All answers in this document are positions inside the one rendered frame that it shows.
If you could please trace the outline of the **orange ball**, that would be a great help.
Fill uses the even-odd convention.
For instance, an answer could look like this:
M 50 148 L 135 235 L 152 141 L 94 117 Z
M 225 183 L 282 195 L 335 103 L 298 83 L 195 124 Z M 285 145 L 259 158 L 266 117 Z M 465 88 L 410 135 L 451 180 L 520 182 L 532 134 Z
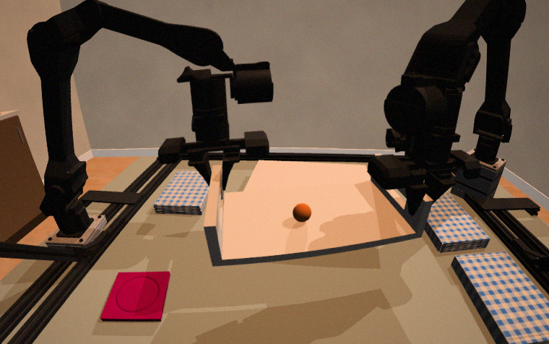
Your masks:
M 311 217 L 311 208 L 307 204 L 300 203 L 293 208 L 293 217 L 298 222 L 306 222 Z

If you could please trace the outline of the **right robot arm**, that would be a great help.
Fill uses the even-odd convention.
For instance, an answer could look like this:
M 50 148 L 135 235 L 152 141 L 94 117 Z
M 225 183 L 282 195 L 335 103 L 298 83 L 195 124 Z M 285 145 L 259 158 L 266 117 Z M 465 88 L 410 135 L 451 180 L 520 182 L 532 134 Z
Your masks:
M 427 30 L 401 76 L 401 85 L 384 101 L 392 128 L 386 129 L 386 146 L 410 158 L 416 132 L 457 126 L 464 85 L 480 61 L 477 41 L 482 36 L 487 43 L 485 101 L 475 115 L 473 134 L 479 138 L 471 156 L 489 165 L 496 163 L 500 143 L 509 143 L 511 137 L 511 109 L 505 100 L 511 39 L 524 21 L 526 8 L 525 0 L 465 0 L 449 21 Z

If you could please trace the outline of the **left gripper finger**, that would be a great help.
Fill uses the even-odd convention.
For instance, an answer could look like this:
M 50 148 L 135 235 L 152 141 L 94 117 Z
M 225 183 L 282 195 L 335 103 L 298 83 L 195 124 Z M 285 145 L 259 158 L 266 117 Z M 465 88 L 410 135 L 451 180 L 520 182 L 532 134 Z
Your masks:
M 188 162 L 188 165 L 195 167 L 207 182 L 208 186 L 210 185 L 212 171 L 209 164 L 208 152 L 205 153 L 203 161 Z
M 232 157 L 232 158 L 225 158 L 225 153 L 223 153 L 223 159 L 222 159 L 222 190 L 225 191 L 228 177 L 230 174 L 230 171 L 234 165 L 234 163 L 240 162 L 240 153 L 239 157 Z

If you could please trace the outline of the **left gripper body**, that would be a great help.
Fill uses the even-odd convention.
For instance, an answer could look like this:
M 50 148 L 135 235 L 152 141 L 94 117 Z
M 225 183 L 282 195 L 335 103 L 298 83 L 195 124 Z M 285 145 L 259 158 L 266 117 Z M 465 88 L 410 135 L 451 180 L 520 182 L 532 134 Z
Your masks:
M 269 140 L 264 131 L 244 132 L 246 140 L 229 138 L 227 106 L 192 110 L 196 142 L 186 143 L 184 137 L 166 139 L 158 150 L 160 164 L 177 163 L 182 154 L 188 154 L 189 162 L 203 161 L 206 152 L 217 151 L 223 151 L 225 158 L 239 157 L 240 150 L 246 150 L 251 158 L 269 155 Z

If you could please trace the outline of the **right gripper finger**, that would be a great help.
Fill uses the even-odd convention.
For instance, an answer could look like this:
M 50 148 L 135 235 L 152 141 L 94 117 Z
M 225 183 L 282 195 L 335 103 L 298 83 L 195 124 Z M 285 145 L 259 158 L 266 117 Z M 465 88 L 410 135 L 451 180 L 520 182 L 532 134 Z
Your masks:
M 428 190 L 428 186 L 425 183 L 420 185 L 414 185 L 414 186 L 410 186 L 408 184 L 405 187 L 405 191 L 407 195 L 408 212 L 410 213 L 411 216 L 413 216 L 418 210 L 420 203 L 422 202 L 427 190 Z
M 456 185 L 456 181 L 452 178 L 440 180 L 432 173 L 425 175 L 424 183 L 428 186 L 426 194 L 433 200 L 433 203 L 442 196 L 448 189 Z

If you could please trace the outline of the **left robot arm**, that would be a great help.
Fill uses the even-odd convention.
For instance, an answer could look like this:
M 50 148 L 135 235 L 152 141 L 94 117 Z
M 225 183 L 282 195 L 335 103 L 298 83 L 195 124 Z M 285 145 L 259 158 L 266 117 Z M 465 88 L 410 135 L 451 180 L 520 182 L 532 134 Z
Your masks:
M 56 237 L 80 238 L 94 221 L 78 199 L 88 175 L 86 161 L 79 161 L 74 153 L 71 76 L 80 46 L 101 28 L 158 44 L 197 66 L 234 72 L 234 76 L 211 74 L 210 69 L 185 67 L 177 82 L 190 82 L 194 110 L 227 105 L 225 78 L 230 78 L 230 98 L 238 104 L 273 100 L 269 62 L 233 65 L 233 59 L 222 51 L 221 37 L 208 28 L 170 24 L 98 0 L 83 1 L 33 25 L 27 33 L 27 46 L 41 81 L 48 148 L 46 195 L 40 210 L 54 217 L 60 230 Z

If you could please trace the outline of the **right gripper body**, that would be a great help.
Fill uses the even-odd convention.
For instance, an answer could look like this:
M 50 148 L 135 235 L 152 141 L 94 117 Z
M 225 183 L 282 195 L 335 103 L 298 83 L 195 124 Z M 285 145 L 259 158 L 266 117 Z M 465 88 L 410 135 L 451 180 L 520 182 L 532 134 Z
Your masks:
M 374 155 L 368 162 L 367 172 L 386 190 L 423 184 L 427 173 L 440 180 L 450 179 L 451 172 L 456 169 L 464 169 L 463 175 L 467 180 L 478 179 L 480 161 L 462 150 L 451 150 L 452 143 L 459 142 L 461 136 L 455 130 L 456 127 L 434 126 L 416 132 L 410 162 L 402 162 L 393 154 Z

